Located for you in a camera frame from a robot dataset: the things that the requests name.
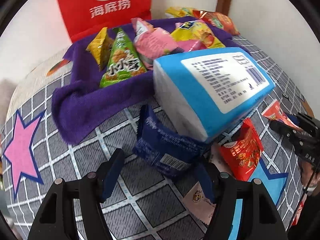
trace metal screw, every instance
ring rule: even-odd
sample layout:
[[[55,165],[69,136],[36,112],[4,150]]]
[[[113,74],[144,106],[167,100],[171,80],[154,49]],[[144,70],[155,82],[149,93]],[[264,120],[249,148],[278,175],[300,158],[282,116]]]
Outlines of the metal screw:
[[[55,181],[55,184],[59,185],[62,183],[62,179],[61,178],[57,178]]]
[[[89,172],[88,173],[88,178],[89,179],[93,179],[93,178],[95,178],[96,177],[96,173],[95,172]]]
[[[262,183],[261,179],[258,179],[258,178],[253,179],[253,182],[257,185],[260,185]]]
[[[226,179],[229,177],[229,174],[227,172],[221,172],[220,177]]]

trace pink star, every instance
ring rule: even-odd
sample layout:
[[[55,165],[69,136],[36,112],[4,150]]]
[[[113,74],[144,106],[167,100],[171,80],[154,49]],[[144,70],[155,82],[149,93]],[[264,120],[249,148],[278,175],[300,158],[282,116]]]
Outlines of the pink star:
[[[4,150],[4,157],[11,164],[11,175],[14,198],[17,196],[22,176],[43,184],[31,145],[44,112],[40,113],[28,124],[25,124],[20,112],[16,112],[16,120],[12,132],[12,140]]]

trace barcode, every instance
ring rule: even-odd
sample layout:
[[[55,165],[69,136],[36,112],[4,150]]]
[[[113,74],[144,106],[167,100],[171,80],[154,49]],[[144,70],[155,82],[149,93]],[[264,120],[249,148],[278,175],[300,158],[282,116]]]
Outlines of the barcode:
[[[256,69],[256,68],[249,68],[247,69],[247,72],[249,73],[249,75],[253,78],[253,80],[258,84],[262,84],[264,83],[266,80],[264,79],[264,77],[260,74],[260,72]]]
[[[161,158],[160,162],[169,165],[178,171],[184,170],[190,166],[190,164],[185,163],[184,161],[181,161],[167,153]]]

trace dark blue snack package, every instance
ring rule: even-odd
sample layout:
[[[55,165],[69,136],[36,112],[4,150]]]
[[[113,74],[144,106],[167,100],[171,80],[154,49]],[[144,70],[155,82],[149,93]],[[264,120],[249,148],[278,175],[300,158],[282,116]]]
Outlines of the dark blue snack package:
[[[141,107],[133,152],[163,175],[169,178],[181,175],[202,156],[206,148],[207,144],[166,128],[150,106]]]

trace blue tissue package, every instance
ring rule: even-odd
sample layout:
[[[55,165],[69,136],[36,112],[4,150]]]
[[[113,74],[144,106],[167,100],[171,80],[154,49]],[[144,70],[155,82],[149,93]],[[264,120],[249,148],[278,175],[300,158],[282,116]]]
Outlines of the blue tissue package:
[[[180,135],[209,143],[245,117],[275,87],[241,48],[160,57],[153,80],[158,103]]]
[[[169,178],[181,175],[202,156],[206,147],[205,143],[165,127],[150,106],[141,107],[133,152],[162,174]]]

